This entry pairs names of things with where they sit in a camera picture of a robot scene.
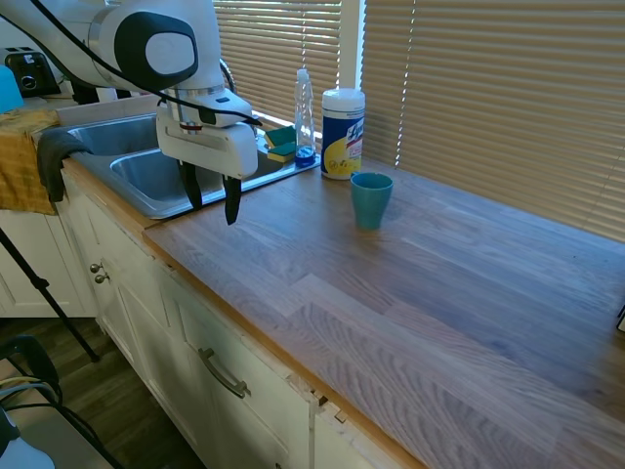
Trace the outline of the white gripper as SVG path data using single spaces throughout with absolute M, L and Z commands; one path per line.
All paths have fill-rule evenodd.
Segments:
M 242 195 L 240 179 L 258 169 L 256 137 L 252 127 L 242 121 L 226 127 L 205 123 L 198 126 L 199 130 L 184 130 L 165 105 L 157 108 L 159 148 L 164 155 L 179 160 L 180 177 L 192 209 L 199 210 L 203 205 L 195 166 L 222 174 L 225 216 L 230 226 L 238 217 Z

